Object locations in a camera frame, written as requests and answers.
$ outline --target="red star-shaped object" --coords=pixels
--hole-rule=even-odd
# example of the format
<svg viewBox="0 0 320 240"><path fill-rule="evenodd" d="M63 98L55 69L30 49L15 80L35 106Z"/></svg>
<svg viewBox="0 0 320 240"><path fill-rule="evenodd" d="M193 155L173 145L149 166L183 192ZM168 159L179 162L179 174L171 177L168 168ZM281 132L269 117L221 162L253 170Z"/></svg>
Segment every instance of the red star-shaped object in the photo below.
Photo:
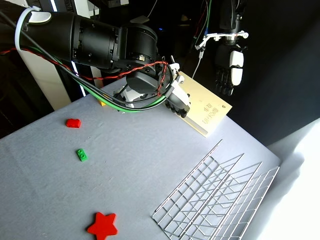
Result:
<svg viewBox="0 0 320 240"><path fill-rule="evenodd" d="M88 233L94 234L96 240L105 240L108 236L116 235L118 230L116 229L114 222L116 220L116 214L112 213L108 216L103 215L101 212L95 214L95 223L88 228Z"/></svg>

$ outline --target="tabletop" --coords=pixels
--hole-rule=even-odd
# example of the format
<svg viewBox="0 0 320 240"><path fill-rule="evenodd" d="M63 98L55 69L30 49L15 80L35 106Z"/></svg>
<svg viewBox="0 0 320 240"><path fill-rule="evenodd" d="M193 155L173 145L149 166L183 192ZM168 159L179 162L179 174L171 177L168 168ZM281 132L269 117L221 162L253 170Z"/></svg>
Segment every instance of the tabletop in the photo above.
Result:
<svg viewBox="0 0 320 240"><path fill-rule="evenodd" d="M81 128L67 128L70 118ZM163 105L122 113L83 97L0 139L1 239L93 240L86 230L101 212L117 216L110 239L166 240L152 213L220 140L216 159L279 165L227 116L205 138Z"/></svg>

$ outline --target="white cable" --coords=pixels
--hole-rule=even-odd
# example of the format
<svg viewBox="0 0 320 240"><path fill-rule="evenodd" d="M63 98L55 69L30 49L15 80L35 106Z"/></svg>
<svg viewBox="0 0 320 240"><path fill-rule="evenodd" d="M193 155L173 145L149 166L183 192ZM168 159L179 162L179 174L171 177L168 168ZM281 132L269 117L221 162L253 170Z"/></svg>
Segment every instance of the white cable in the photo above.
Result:
<svg viewBox="0 0 320 240"><path fill-rule="evenodd" d="M15 28L15 32L14 32L14 45L17 51L21 51L20 48L20 33L21 33L21 29L22 29L22 25L24 24L24 21L27 17L27 15L31 12L31 11L40 11L41 9L37 6L33 6L33 7L28 7L26 8L20 15L18 22L16 24L16 28Z"/></svg>
<svg viewBox="0 0 320 240"><path fill-rule="evenodd" d="M193 73L193 75L192 75L192 79L194 79L194 76L195 76L195 74L196 74L196 72L197 72L197 70L198 70L198 67L199 67L199 65L200 65L201 59L202 59L202 58L199 58L198 65L195 67L194 73Z"/></svg>
<svg viewBox="0 0 320 240"><path fill-rule="evenodd" d="M147 18L149 18L149 17L150 17L150 15L151 15L152 11L154 10L154 8L155 8L155 6L156 6L157 2L158 2L158 0L155 0L155 3L153 4L153 7L152 7L152 9L151 9L151 11L150 11L149 15L147 16Z"/></svg>

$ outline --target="metal dish rack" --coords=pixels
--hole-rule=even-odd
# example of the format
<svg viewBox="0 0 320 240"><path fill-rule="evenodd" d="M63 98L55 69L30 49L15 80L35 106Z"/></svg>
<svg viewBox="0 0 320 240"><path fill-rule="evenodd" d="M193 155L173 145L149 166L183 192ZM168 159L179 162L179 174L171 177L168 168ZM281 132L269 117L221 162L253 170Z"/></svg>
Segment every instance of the metal dish rack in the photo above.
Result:
<svg viewBox="0 0 320 240"><path fill-rule="evenodd" d="M220 142L152 215L171 240L241 239L279 170L239 169L243 154L219 163L211 155Z"/></svg>

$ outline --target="green toy block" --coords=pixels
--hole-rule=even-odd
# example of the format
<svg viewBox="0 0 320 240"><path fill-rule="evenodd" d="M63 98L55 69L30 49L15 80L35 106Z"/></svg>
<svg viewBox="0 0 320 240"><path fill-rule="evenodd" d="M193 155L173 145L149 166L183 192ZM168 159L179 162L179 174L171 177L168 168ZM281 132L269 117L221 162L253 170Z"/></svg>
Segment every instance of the green toy block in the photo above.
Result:
<svg viewBox="0 0 320 240"><path fill-rule="evenodd" d="M76 153L78 154L78 156L79 156L79 158L80 158L81 162L84 162L85 160L87 160L87 159L88 159L88 157L87 157L87 155L86 155L85 151L84 151L82 148L78 149L78 150L76 151Z"/></svg>

